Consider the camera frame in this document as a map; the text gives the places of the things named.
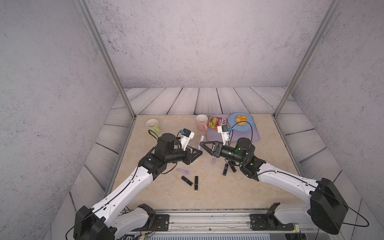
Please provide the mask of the bread roll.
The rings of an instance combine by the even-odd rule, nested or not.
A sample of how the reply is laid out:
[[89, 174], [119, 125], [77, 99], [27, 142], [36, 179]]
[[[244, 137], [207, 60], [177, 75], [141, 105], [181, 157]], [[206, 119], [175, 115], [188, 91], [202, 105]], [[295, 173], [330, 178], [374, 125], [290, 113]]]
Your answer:
[[236, 118], [235, 118], [236, 124], [238, 126], [245, 125], [248, 122], [247, 120], [248, 120], [247, 116], [245, 116], [245, 115], [237, 115]]

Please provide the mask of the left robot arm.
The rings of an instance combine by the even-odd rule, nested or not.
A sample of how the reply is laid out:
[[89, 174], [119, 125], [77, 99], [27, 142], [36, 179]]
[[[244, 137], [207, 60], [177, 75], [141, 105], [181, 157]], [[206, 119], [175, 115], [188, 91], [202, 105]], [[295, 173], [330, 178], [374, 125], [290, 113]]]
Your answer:
[[179, 137], [165, 133], [157, 139], [138, 162], [137, 167], [114, 191], [91, 208], [81, 207], [70, 229], [75, 240], [115, 240], [132, 231], [153, 231], [156, 211], [147, 204], [123, 214], [130, 201], [159, 175], [166, 174], [167, 165], [183, 162], [191, 164], [203, 152], [189, 146], [194, 133], [183, 129]]

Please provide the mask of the lavender tray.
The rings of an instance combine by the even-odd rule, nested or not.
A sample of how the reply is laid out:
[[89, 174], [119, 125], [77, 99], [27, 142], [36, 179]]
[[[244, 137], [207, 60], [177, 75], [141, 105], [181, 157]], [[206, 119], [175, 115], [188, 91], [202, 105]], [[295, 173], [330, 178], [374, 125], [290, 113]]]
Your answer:
[[[238, 116], [245, 116], [246, 117], [246, 123], [244, 122], [244, 125], [238, 124], [234, 126], [236, 122], [236, 118]], [[236, 142], [240, 138], [248, 138], [252, 140], [252, 142], [256, 142], [260, 139], [255, 121], [252, 116], [245, 114], [245, 113], [234, 113], [231, 115], [215, 115], [215, 116], [209, 116], [209, 120], [211, 118], [216, 119], [225, 119], [224, 123], [229, 124], [229, 127], [233, 127], [233, 131], [230, 134], [230, 139], [232, 139], [232, 142]]]

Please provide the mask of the right frame post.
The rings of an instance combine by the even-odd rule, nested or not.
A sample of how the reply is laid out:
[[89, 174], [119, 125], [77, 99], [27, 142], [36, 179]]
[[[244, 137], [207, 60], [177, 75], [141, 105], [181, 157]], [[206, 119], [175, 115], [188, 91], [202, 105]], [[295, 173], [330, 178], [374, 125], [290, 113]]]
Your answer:
[[329, 5], [322, 21], [321, 21], [319, 27], [317, 28], [306, 52], [303, 55], [303, 58], [299, 64], [298, 68], [296, 69], [293, 77], [291, 78], [291, 80], [290, 80], [290, 82], [286, 88], [286, 91], [283, 94], [283, 97], [282, 97], [277, 109], [275, 110], [275, 112], [273, 114], [274, 119], [277, 119], [278, 116], [282, 113], [283, 108], [285, 107], [285, 105], [289, 99], [289, 96], [293, 93], [293, 91], [294, 91], [295, 87], [297, 86], [297, 84], [298, 84], [302, 74], [304, 73], [307, 65], [311, 61], [311, 58], [313, 57], [313, 55], [316, 51], [316, 48], [320, 44], [324, 35], [326, 34], [326, 32], [327, 32], [333, 18], [335, 17], [341, 3], [342, 3], [341, 0], [332, 0], [330, 2], [330, 5]]

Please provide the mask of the aluminium rail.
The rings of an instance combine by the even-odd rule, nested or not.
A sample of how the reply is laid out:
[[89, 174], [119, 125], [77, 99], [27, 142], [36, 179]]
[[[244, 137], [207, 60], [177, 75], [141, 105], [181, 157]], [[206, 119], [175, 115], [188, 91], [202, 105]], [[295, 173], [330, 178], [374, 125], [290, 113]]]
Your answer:
[[116, 240], [338, 240], [312, 224], [294, 224], [293, 231], [253, 231], [250, 214], [267, 210], [163, 210], [170, 215], [167, 232], [128, 232]]

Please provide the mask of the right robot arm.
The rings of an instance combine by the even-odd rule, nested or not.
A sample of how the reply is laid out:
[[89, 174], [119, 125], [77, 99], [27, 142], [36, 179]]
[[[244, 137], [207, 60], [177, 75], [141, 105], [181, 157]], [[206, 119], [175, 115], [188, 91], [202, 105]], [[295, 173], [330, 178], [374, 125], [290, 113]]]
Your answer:
[[251, 140], [240, 138], [235, 147], [221, 142], [201, 142], [200, 146], [211, 156], [239, 164], [240, 171], [258, 182], [271, 184], [303, 200], [302, 204], [272, 207], [273, 216], [281, 224], [313, 224], [318, 229], [337, 235], [346, 225], [348, 206], [335, 184], [326, 178], [307, 179], [283, 171], [255, 156]]

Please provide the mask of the frame post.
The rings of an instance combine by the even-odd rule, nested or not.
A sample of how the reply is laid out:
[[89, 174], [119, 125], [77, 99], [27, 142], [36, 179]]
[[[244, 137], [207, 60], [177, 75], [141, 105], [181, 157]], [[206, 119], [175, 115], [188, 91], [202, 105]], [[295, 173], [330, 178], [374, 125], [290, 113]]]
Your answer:
[[107, 67], [107, 69], [109, 71], [109, 74], [110, 74], [110, 76], [111, 76], [111, 78], [112, 78], [112, 80], [113, 80], [113, 82], [114, 82], [114, 84], [115, 84], [115, 86], [116, 86], [116, 88], [117, 88], [117, 90], [119, 92], [119, 95], [121, 96], [121, 98], [123, 100], [123, 103], [124, 103], [125, 107], [128, 109], [130, 116], [133, 119], [135, 119], [136, 118], [136, 114], [135, 114], [135, 112], [133, 110], [133, 107], [132, 107], [132, 105], [131, 105], [128, 97], [127, 97], [127, 94], [126, 94], [126, 92], [125, 92], [125, 90], [124, 90], [124, 88], [122, 86], [122, 83], [120, 81], [118, 73], [117, 73], [117, 71], [116, 71], [116, 69], [115, 69], [115, 67], [113, 65], [113, 62], [112, 62], [112, 60], [111, 60], [111, 58], [110, 58], [110, 56], [108, 54], [108, 51], [107, 51], [107, 49], [105, 47], [105, 44], [104, 44], [104, 42], [103, 42], [103, 40], [101, 38], [101, 35], [100, 35], [99, 31], [98, 31], [98, 28], [96, 26], [96, 23], [95, 23], [95, 21], [94, 21], [94, 19], [92, 17], [92, 14], [91, 14], [91, 12], [90, 12], [90, 10], [88, 8], [88, 5], [87, 5], [86, 1], [84, 1], [84, 0], [77, 0], [76, 3], [78, 5], [80, 13], [83, 16], [83, 19], [84, 19], [85, 23], [87, 25], [87, 28], [88, 28], [88, 30], [89, 30], [89, 32], [90, 32], [90, 34], [91, 34], [91, 36], [92, 36], [92, 38], [93, 38], [97, 48], [99, 50], [99, 53], [100, 53], [100, 55], [101, 55], [105, 65], [106, 65], [106, 67]]
[[299, 64], [298, 68], [296, 69], [293, 77], [291, 78], [291, 80], [290, 80], [290, 82], [286, 88], [286, 91], [283, 94], [283, 97], [282, 97], [277, 109], [275, 110], [275, 112], [273, 114], [274, 119], [277, 119], [278, 116], [282, 113], [283, 108], [285, 107], [285, 105], [289, 99], [289, 96], [293, 93], [293, 91], [294, 91], [295, 87], [297, 86], [297, 84], [298, 84], [302, 74], [304, 73], [307, 65], [311, 61], [311, 58], [313, 57], [313, 55], [316, 51], [316, 48], [320, 44], [324, 35], [326, 34], [326, 32], [327, 32], [333, 18], [335, 17], [341, 3], [342, 3], [341, 0], [332, 0], [330, 2], [330, 5], [329, 5], [322, 21], [321, 21], [319, 27], [317, 28], [306, 52], [303, 55], [303, 58]]

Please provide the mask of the pink mug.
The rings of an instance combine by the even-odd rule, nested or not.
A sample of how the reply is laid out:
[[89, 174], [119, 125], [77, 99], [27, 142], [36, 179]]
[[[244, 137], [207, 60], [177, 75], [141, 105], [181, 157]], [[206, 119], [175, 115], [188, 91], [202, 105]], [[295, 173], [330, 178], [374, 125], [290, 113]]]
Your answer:
[[198, 131], [205, 132], [208, 129], [208, 116], [197, 115], [196, 121]]

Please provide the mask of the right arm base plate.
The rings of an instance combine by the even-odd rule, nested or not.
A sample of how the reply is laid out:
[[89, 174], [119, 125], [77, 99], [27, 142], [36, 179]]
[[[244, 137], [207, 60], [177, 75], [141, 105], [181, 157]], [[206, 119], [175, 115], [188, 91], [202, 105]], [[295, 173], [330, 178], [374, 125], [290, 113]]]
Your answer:
[[274, 215], [250, 214], [250, 228], [253, 231], [293, 231], [294, 224], [282, 224]]

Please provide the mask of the blue plate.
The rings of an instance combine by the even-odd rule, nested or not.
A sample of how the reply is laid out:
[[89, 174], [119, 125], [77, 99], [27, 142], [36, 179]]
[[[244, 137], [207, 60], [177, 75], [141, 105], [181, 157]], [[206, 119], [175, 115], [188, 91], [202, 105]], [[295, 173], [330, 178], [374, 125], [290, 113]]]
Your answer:
[[249, 132], [256, 126], [253, 117], [245, 113], [229, 115], [228, 124], [232, 130], [242, 133]]

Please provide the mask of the colourful snack bag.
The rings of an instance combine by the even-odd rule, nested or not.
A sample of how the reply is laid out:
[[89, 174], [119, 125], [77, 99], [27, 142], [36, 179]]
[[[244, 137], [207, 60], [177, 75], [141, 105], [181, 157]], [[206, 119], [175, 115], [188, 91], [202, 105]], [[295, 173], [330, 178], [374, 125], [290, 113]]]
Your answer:
[[217, 117], [217, 116], [208, 116], [207, 126], [210, 129], [217, 130], [219, 126], [225, 126], [228, 123], [228, 118]]

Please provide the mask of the left frame post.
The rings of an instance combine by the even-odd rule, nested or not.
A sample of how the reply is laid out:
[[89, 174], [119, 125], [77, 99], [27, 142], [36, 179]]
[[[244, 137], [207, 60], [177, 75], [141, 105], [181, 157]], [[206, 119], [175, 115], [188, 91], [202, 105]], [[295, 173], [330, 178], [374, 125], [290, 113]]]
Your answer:
[[117, 73], [117, 71], [116, 71], [116, 69], [115, 69], [115, 67], [113, 65], [113, 62], [112, 62], [112, 60], [111, 60], [111, 58], [110, 58], [110, 56], [108, 54], [108, 51], [107, 51], [107, 49], [105, 47], [105, 44], [104, 44], [104, 42], [103, 42], [103, 40], [101, 38], [101, 35], [100, 35], [99, 31], [98, 31], [98, 28], [96, 26], [96, 23], [95, 23], [95, 21], [94, 21], [94, 19], [92, 17], [92, 14], [91, 14], [91, 12], [90, 12], [90, 10], [88, 8], [88, 5], [87, 5], [86, 1], [84, 1], [84, 0], [77, 0], [76, 3], [78, 5], [80, 13], [83, 16], [83, 19], [84, 19], [85, 23], [87, 25], [87, 28], [88, 28], [88, 30], [89, 30], [89, 32], [90, 32], [90, 34], [91, 34], [91, 36], [92, 36], [92, 38], [93, 38], [97, 48], [99, 50], [99, 53], [100, 53], [100, 55], [101, 55], [105, 65], [106, 65], [106, 67], [107, 67], [107, 69], [109, 71], [109, 74], [110, 74], [110, 76], [111, 76], [111, 78], [112, 78], [112, 80], [113, 80], [113, 82], [114, 82], [114, 84], [115, 84], [115, 86], [116, 86], [116, 88], [117, 88], [117, 90], [119, 92], [119, 95], [121, 96], [121, 98], [123, 100], [123, 103], [124, 103], [125, 107], [128, 109], [130, 116], [133, 119], [135, 119], [136, 118], [136, 114], [135, 114], [135, 112], [133, 110], [133, 107], [132, 107], [132, 105], [131, 105], [128, 97], [127, 97], [127, 94], [126, 94], [126, 92], [125, 92], [125, 90], [124, 90], [124, 88], [122, 86], [122, 83], [120, 81], [118, 73]]

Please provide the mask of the green mug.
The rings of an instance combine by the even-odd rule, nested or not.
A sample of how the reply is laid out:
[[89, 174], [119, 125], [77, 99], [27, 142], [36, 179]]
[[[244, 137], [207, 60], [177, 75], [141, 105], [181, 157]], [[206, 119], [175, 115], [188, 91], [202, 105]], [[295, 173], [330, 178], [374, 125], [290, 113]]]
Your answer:
[[149, 130], [153, 131], [155, 134], [159, 134], [160, 133], [160, 129], [159, 129], [159, 122], [158, 120], [156, 119], [150, 119], [146, 122], [146, 126]]

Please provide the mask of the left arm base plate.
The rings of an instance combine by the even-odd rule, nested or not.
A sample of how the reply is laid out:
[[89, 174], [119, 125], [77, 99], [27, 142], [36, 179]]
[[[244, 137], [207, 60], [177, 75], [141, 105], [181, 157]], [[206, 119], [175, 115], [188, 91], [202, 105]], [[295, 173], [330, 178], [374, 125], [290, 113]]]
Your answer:
[[167, 232], [169, 229], [170, 215], [156, 214], [149, 216], [145, 225], [134, 229], [133, 232]]

